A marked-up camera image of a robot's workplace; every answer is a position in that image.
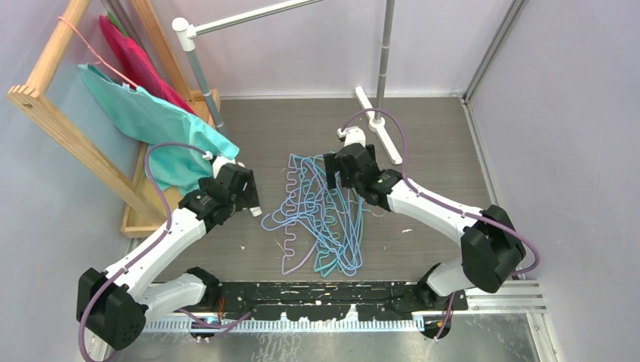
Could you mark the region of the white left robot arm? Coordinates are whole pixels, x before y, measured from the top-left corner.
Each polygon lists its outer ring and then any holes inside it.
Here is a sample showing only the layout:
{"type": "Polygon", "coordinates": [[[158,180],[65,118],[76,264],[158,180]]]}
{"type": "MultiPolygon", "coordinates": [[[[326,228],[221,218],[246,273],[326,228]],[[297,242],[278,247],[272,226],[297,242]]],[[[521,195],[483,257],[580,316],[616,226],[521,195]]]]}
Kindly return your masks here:
{"type": "Polygon", "coordinates": [[[201,178],[198,188],[184,196],[168,220],[136,249],[104,271],[89,268],[80,276],[80,330],[90,330],[121,351],[147,323],[168,313],[190,306],[202,311],[216,308],[222,287],[203,268],[190,268],[163,284],[153,281],[188,246],[244,209],[255,216],[261,213],[253,171],[235,162],[216,167],[214,175],[201,178]]]}

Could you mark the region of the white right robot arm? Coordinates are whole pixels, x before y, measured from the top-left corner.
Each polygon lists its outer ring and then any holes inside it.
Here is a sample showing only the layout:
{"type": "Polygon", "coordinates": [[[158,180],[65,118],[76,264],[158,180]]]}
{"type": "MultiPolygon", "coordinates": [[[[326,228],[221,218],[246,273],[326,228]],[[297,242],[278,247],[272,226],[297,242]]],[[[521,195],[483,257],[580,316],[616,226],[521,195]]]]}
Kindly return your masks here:
{"type": "Polygon", "coordinates": [[[526,255],[507,212],[456,204],[393,169],[381,169],[372,145],[354,143],[324,154],[329,189],[351,189],[371,206],[409,216],[440,232],[460,248],[460,258],[434,265],[421,279],[421,304],[440,308],[459,290],[496,293],[526,255]]]}

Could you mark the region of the metal hanger rail stand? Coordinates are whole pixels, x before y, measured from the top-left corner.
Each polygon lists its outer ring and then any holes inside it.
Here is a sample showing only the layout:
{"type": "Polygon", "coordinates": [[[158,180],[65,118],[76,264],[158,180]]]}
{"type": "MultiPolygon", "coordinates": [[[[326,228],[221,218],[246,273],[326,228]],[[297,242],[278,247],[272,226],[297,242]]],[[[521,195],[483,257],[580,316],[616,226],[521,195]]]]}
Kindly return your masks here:
{"type": "Polygon", "coordinates": [[[280,11],[276,1],[176,1],[203,78],[221,92],[226,127],[241,124],[232,105],[271,107],[342,100],[357,108],[354,91],[375,93],[383,1],[319,1],[280,11]]]}

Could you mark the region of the purple wavy plastic hanger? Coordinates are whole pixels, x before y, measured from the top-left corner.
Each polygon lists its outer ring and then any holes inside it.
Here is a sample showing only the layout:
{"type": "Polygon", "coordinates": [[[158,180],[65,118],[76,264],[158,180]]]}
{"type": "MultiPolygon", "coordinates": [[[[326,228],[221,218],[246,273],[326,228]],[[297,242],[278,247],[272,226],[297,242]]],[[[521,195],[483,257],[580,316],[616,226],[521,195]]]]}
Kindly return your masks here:
{"type": "Polygon", "coordinates": [[[322,239],[325,208],[322,175],[325,172],[320,166],[321,161],[322,157],[319,155],[289,155],[285,182],[286,196],[279,208],[283,216],[279,225],[285,233],[281,261],[283,276],[293,274],[314,258],[318,242],[322,239]],[[294,228],[298,226],[310,233],[313,243],[296,265],[287,267],[287,262],[297,255],[295,248],[289,244],[296,241],[297,234],[294,228]]]}

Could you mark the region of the magenta cloth garment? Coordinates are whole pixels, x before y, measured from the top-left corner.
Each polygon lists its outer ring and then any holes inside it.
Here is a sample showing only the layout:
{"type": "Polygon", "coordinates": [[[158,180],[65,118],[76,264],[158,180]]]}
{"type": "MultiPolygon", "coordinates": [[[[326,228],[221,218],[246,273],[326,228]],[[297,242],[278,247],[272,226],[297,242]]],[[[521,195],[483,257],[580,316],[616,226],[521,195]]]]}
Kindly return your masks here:
{"type": "Polygon", "coordinates": [[[147,53],[132,39],[123,35],[118,27],[104,15],[99,17],[103,36],[122,67],[122,73],[154,97],[195,115],[192,107],[156,71],[147,53]]]}

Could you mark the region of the wooden clothes rack frame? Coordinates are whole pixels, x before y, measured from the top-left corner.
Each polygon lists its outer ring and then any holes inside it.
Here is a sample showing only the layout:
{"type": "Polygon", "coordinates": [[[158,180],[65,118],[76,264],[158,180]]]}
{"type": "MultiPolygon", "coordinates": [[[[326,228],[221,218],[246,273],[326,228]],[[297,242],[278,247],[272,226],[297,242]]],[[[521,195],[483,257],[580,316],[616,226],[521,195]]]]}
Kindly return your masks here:
{"type": "MultiPolygon", "coordinates": [[[[92,1],[67,2],[63,13],[54,10],[50,15],[61,14],[69,24],[58,20],[26,84],[13,85],[7,92],[7,98],[127,203],[122,220],[122,234],[129,238],[149,237],[159,227],[160,224],[157,222],[164,222],[165,218],[161,218],[160,197],[152,195],[151,182],[144,176],[144,157],[148,145],[141,143],[134,178],[129,180],[47,98],[46,92],[66,55],[73,34],[76,34],[77,26],[81,23],[92,1]]],[[[132,2],[146,31],[151,35],[154,48],[160,52],[162,64],[168,67],[172,81],[182,82],[178,85],[180,95],[187,97],[186,100],[195,106],[198,116],[206,116],[202,92],[190,90],[186,85],[175,56],[166,42],[165,34],[160,30],[158,18],[150,1],[132,2]]]]}

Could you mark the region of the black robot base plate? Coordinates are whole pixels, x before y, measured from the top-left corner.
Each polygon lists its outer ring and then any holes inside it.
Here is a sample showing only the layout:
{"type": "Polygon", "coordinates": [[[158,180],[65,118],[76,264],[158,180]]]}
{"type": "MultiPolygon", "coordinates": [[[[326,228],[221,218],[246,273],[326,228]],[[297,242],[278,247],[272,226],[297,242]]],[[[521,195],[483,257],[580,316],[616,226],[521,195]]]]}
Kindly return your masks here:
{"type": "Polygon", "coordinates": [[[212,324],[237,322],[234,333],[419,332],[445,337],[446,311],[468,309],[459,291],[450,302],[430,299],[422,284],[407,281],[222,282],[212,297],[186,307],[197,319],[193,336],[221,334],[212,324]]]}

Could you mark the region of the teal cloth garment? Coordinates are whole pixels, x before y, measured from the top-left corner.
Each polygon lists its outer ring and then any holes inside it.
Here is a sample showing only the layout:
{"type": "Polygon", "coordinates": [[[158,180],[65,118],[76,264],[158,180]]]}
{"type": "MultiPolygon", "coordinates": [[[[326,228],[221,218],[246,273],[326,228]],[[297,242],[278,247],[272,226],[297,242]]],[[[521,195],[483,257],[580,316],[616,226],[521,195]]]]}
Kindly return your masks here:
{"type": "MultiPolygon", "coordinates": [[[[184,143],[213,155],[234,159],[239,147],[198,116],[148,93],[116,84],[91,64],[78,65],[88,90],[114,125],[126,136],[147,143],[184,143]]],[[[179,146],[156,149],[149,158],[153,176],[161,190],[172,186],[185,195],[198,188],[198,180],[212,175],[212,166],[202,154],[179,146]]]]}

